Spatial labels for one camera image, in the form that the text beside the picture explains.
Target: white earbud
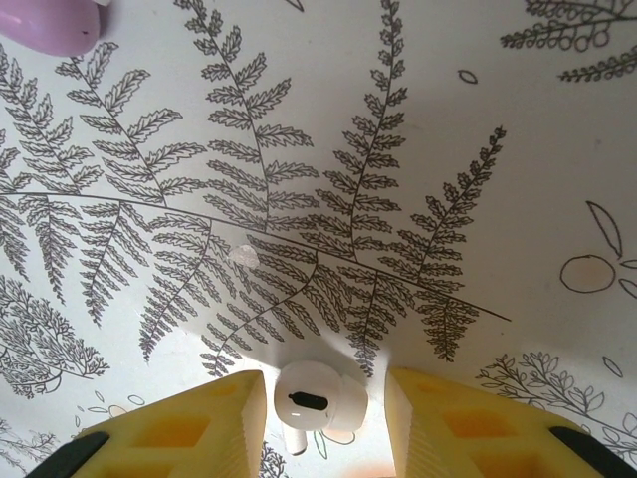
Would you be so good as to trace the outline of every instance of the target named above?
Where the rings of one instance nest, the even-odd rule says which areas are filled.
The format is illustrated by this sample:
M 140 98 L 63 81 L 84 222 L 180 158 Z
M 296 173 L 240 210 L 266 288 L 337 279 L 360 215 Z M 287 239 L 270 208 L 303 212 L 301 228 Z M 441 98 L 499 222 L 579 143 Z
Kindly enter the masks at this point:
M 308 447 L 307 431 L 330 428 L 356 431 L 367 412 L 365 388 L 317 361 L 297 361 L 281 370 L 275 386 L 275 410 L 292 455 Z

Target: wireless earbud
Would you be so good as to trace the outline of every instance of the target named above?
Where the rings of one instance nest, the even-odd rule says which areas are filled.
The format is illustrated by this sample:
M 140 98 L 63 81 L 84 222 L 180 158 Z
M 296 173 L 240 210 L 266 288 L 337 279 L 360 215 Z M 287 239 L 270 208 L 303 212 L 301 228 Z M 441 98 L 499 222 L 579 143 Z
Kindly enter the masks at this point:
M 324 363 L 306 360 L 287 365 L 275 386 L 275 410 L 288 452 L 300 455 L 306 450 L 308 431 L 356 431 L 365 419 L 367 402 L 360 383 Z

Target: purple object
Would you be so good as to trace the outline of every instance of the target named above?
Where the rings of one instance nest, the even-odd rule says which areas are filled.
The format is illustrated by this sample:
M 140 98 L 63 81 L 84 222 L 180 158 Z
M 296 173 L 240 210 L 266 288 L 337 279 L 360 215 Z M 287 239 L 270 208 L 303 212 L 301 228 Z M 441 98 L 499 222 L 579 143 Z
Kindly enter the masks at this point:
M 0 0 L 0 34 L 59 57 L 88 52 L 100 36 L 93 0 Z

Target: lavender object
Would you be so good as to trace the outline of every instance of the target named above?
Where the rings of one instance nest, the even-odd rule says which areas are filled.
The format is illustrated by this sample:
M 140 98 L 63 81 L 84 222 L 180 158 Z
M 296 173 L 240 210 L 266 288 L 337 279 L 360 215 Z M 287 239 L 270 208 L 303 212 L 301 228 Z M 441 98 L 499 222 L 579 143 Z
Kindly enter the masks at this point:
M 38 52 L 73 57 L 100 36 L 92 0 L 0 0 L 0 34 Z

